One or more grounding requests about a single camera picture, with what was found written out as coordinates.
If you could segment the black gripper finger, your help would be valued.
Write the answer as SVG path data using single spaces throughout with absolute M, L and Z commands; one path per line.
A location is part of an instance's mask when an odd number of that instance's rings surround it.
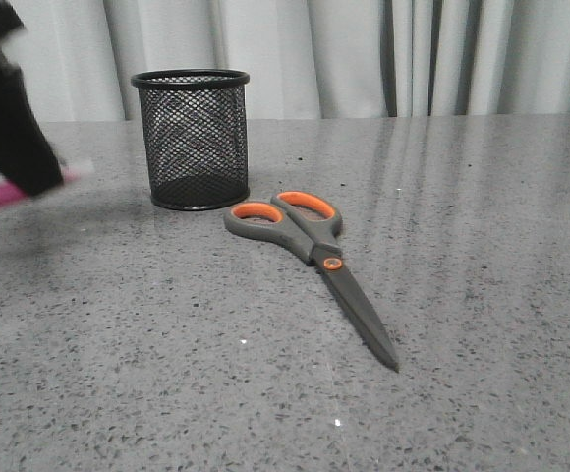
M 31 197 L 64 183 L 60 162 L 30 108 L 23 72 L 1 52 L 0 173 Z

